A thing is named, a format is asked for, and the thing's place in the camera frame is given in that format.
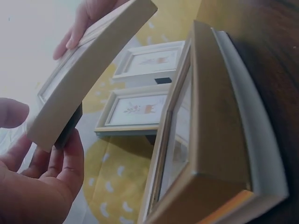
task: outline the wooden table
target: wooden table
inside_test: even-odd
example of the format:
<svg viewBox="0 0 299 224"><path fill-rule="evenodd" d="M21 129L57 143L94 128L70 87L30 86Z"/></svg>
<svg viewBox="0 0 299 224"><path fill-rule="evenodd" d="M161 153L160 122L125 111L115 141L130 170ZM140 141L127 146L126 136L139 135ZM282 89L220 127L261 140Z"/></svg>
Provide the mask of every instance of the wooden table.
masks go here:
<svg viewBox="0 0 299 224"><path fill-rule="evenodd" d="M299 1L202 0L199 21L226 31L271 119L290 197L251 223L299 223Z"/></svg>

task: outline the picture frame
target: picture frame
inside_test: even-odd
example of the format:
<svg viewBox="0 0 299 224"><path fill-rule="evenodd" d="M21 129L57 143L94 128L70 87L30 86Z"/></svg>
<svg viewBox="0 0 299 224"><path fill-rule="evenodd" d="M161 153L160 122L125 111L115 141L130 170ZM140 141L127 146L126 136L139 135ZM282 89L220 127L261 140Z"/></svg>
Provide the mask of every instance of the picture frame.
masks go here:
<svg viewBox="0 0 299 224"><path fill-rule="evenodd" d="M188 161L160 197L173 133L172 117L189 69ZM224 111L223 102L229 110ZM138 223L197 223L230 198L250 195L249 161L240 114L227 68L208 25L193 23L165 108Z"/></svg>
<svg viewBox="0 0 299 224"><path fill-rule="evenodd" d="M114 90L95 132L107 135L156 134L170 84Z"/></svg>
<svg viewBox="0 0 299 224"><path fill-rule="evenodd" d="M65 53L38 91L27 127L30 140L50 151L62 132L71 131L78 121L71 117L80 114L75 112L85 95L156 11L150 0L130 0L88 28L79 46Z"/></svg>
<svg viewBox="0 0 299 224"><path fill-rule="evenodd" d="M175 170L173 124L186 82L189 141ZM225 32L195 21L158 128L138 223L247 223L287 197L275 134L242 59Z"/></svg>
<svg viewBox="0 0 299 224"><path fill-rule="evenodd" d="M153 44L128 49L116 69L116 82L155 83L156 79L173 79L185 41Z"/></svg>

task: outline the person's right hand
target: person's right hand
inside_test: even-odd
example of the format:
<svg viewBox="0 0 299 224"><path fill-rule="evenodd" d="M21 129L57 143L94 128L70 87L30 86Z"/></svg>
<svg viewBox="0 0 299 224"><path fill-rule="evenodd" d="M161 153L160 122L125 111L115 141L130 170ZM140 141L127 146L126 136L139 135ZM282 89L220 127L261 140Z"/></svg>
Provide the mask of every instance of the person's right hand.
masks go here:
<svg viewBox="0 0 299 224"><path fill-rule="evenodd" d="M76 11L75 23L56 47L53 59L59 59L67 49L75 48L88 27L128 0L83 0Z"/></svg>

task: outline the hand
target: hand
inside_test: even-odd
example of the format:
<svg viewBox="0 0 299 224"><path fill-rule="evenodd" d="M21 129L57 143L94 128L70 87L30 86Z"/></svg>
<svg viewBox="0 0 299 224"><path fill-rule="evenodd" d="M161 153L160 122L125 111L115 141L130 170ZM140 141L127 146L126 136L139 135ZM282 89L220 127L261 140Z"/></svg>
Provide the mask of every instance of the hand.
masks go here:
<svg viewBox="0 0 299 224"><path fill-rule="evenodd" d="M27 105L0 98L0 127L13 128L28 116ZM29 168L17 173L31 141L22 135L0 156L0 223L61 224L84 178L84 152L78 131L63 151L36 148Z"/></svg>
<svg viewBox="0 0 299 224"><path fill-rule="evenodd" d="M83 0L76 11L75 23L56 47L53 59L59 59L67 49L74 49L88 27L128 0Z"/></svg>

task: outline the cream picture frame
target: cream picture frame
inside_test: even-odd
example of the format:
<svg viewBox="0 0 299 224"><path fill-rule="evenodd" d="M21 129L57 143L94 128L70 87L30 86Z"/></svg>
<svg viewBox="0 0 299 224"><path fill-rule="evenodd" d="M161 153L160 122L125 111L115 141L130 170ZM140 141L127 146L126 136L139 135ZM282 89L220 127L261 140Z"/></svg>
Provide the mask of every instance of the cream picture frame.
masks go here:
<svg viewBox="0 0 299 224"><path fill-rule="evenodd" d="M27 127L30 140L51 150L94 83L156 11L150 0L130 0L88 28L40 88Z"/></svg>
<svg viewBox="0 0 299 224"><path fill-rule="evenodd" d="M99 136L155 134L170 84L114 90L95 127Z"/></svg>
<svg viewBox="0 0 299 224"><path fill-rule="evenodd" d="M185 41L160 43L126 51L113 75L116 82L152 81L174 77Z"/></svg>

